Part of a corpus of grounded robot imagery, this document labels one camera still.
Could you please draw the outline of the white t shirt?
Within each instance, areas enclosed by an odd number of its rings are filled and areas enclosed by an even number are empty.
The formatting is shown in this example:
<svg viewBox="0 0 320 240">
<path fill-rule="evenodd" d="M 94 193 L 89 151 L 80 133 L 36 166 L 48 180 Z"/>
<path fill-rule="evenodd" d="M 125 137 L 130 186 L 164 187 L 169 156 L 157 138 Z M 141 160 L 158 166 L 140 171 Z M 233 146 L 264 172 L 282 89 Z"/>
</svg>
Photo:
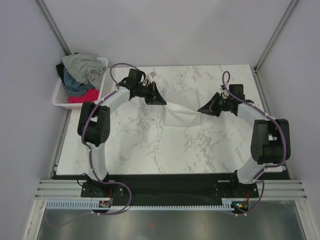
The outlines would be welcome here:
<svg viewBox="0 0 320 240">
<path fill-rule="evenodd" d="M 166 88 L 164 99 L 164 123 L 166 127 L 195 127 L 202 124 L 198 91 L 196 89 L 174 91 Z"/>
</svg>

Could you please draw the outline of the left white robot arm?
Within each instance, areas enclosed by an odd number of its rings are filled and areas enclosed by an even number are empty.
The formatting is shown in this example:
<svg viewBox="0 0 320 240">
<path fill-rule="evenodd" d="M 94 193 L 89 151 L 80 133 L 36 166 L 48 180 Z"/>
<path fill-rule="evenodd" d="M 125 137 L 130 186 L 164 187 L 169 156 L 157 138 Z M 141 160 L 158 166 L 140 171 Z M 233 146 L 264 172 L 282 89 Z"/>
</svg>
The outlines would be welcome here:
<svg viewBox="0 0 320 240">
<path fill-rule="evenodd" d="M 167 104 L 159 93 L 155 76 L 155 72 L 145 74 L 131 68 L 128 76 L 116 83 L 116 89 L 102 97 L 98 103 L 86 101 L 82 104 L 77 133 L 88 151 L 89 171 L 82 185 L 81 197 L 106 197 L 112 188 L 105 156 L 105 143 L 111 133 L 111 114 L 135 97 L 144 99 L 147 105 Z"/>
</svg>

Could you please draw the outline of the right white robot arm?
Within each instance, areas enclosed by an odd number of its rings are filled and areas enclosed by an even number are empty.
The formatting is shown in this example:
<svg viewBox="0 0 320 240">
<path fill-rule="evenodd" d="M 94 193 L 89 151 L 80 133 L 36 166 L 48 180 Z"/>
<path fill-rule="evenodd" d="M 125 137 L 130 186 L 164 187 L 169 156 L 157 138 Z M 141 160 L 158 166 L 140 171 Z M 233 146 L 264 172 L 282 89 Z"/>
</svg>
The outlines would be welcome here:
<svg viewBox="0 0 320 240">
<path fill-rule="evenodd" d="M 252 190 L 266 169 L 282 166 L 291 156 L 289 122 L 269 116 L 255 107 L 252 100 L 246 99 L 242 84 L 230 85 L 226 97 L 216 92 L 197 111 L 215 117 L 230 112 L 252 127 L 251 157 L 230 177 L 229 191 L 235 197 Z"/>
</svg>

